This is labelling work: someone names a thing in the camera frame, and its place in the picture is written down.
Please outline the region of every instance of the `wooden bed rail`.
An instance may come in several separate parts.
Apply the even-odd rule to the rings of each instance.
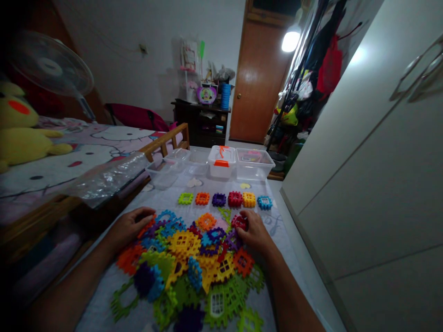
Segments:
[[[180,132],[183,135],[183,140],[180,144],[177,144],[176,135]],[[153,162],[152,153],[158,148],[161,149],[163,156],[168,154],[166,144],[170,140],[172,140],[174,149],[189,149],[188,124],[183,123],[177,126],[177,128],[167,132],[160,138],[141,148],[139,151],[143,152],[150,162]],[[114,214],[116,213],[114,216],[115,219],[149,181],[149,178],[144,180],[132,193],[122,200],[113,197],[110,202],[105,204],[100,210],[112,210]],[[12,264],[23,258],[51,229],[55,227],[59,219],[78,208],[88,210],[89,207],[87,207],[78,197],[57,195],[12,224],[1,228],[0,261],[2,263]],[[95,211],[94,215],[100,215],[100,211]]]

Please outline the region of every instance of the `wooden bed frame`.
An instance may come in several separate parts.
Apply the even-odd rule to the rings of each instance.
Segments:
[[[177,144],[175,136],[180,132],[183,134],[183,140]],[[160,148],[163,157],[168,154],[166,143],[170,140],[172,140],[174,149],[189,149],[188,124],[179,125],[139,151],[143,152],[150,162],[153,162],[152,154],[158,148]],[[12,264],[23,258],[56,226],[60,218],[69,214],[74,220],[81,220],[81,226],[86,229],[90,239],[80,247],[65,268],[67,269],[81,257],[94,242],[93,239],[97,238],[113,222],[149,181],[150,178],[147,177],[124,199],[114,196],[98,210],[91,209],[78,197],[57,195],[0,230],[1,262]]]

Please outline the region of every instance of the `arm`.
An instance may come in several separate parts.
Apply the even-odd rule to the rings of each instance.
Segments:
[[[251,210],[241,211],[240,214],[248,219],[249,228],[248,231],[237,228],[239,236],[248,246],[259,252],[268,265],[279,331],[324,332],[261,217]]]
[[[97,247],[57,286],[33,303],[29,324],[37,331],[73,331],[114,255],[148,224],[155,210],[122,215]]]

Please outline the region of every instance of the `stuffed toy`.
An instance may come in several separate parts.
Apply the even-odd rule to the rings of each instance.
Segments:
[[[23,99],[23,90],[11,83],[0,83],[0,173],[11,165],[23,164],[48,154],[67,154],[69,144],[53,144],[48,137],[62,137],[56,130],[31,128],[38,123],[37,112]]]

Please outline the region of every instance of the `bedsheet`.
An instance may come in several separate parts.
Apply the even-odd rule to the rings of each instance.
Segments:
[[[194,197],[198,192],[209,192],[210,195],[214,193],[224,193],[228,195],[230,191],[249,191],[253,192],[256,197],[269,196],[274,206],[270,211],[261,211],[257,206],[254,210],[262,217],[264,224],[270,233],[272,239],[276,243],[279,250],[282,252],[286,263],[289,266],[293,276],[297,280],[305,294],[306,298],[313,305],[312,297],[307,289],[306,283],[303,279],[297,257],[293,251],[293,248],[289,242],[289,238],[286,233],[285,226],[282,222],[281,215],[278,211],[278,207],[275,204],[275,200],[272,196],[268,182],[251,181],[249,189],[243,189],[241,187],[242,181],[230,180],[230,181],[217,181],[207,177],[198,178],[200,181],[193,180],[193,184],[202,184],[201,186],[188,187],[188,183],[192,179],[190,176],[185,175],[183,172],[179,179],[173,184],[173,186],[166,191],[160,191],[152,189],[151,191],[142,191],[123,212],[131,211],[140,206],[150,206],[157,210],[157,213],[169,209],[173,211],[177,217],[182,217],[186,225],[189,226],[192,221],[196,220],[200,215],[206,212],[210,212],[217,219],[216,226],[227,226],[218,209],[213,207],[211,203],[207,206],[197,206],[195,202],[189,206],[179,205],[177,203],[178,197],[182,192],[191,192]],[[240,209],[232,209],[231,218]],[[88,250],[84,257],[101,241],[104,232],[96,243]],[[120,287],[127,283],[129,276],[124,274],[115,263],[113,263],[103,274],[103,277],[97,287],[97,290],[88,304],[84,314],[77,326],[77,331],[157,331],[158,327],[155,324],[153,316],[153,305],[149,304],[145,300],[140,300],[138,306],[131,311],[130,315],[126,318],[121,318],[117,323],[114,323],[113,316],[110,310],[110,303],[114,291],[119,290]],[[129,303],[135,296],[136,291],[131,286],[128,291],[125,292],[124,303]],[[271,301],[269,298],[268,287],[257,294],[254,291],[250,291],[246,305],[259,312],[260,316],[264,320],[262,331],[275,331],[275,320]],[[226,331],[237,330],[237,320],[235,317],[226,329]],[[173,330],[173,324],[170,325],[168,331]],[[204,325],[204,331],[210,331],[209,325]]]
[[[65,133],[52,141],[68,143],[74,150],[69,154],[12,166],[8,172],[0,174],[0,226],[12,223],[44,203],[50,194],[89,169],[125,158],[165,134],[125,126],[87,124],[75,119],[42,118],[45,120],[42,127]],[[179,133],[176,138],[178,144],[183,135]],[[172,151],[172,142],[167,149]],[[161,158],[161,154],[154,153],[153,157]]]
[[[69,184],[89,169],[125,158],[165,134],[153,130],[47,117],[41,117],[40,126],[64,132],[63,137],[52,141],[71,144],[74,150],[66,155],[49,156],[12,166],[7,173],[0,174],[0,226],[14,222],[31,209],[51,199],[63,185]],[[183,135],[179,133],[176,139],[179,144]],[[167,150],[173,150],[172,141],[168,142]],[[162,157],[159,151],[160,148],[154,152],[154,160]],[[147,176],[146,172],[138,176],[118,193],[119,198],[131,193]],[[14,276],[18,281],[13,285],[12,294],[19,305],[28,305],[44,290],[80,247],[83,239],[81,230],[69,216],[65,218],[64,223],[63,227],[57,226],[48,235],[53,249],[40,253],[38,256],[43,257],[42,259],[28,259],[18,263],[24,273]]]

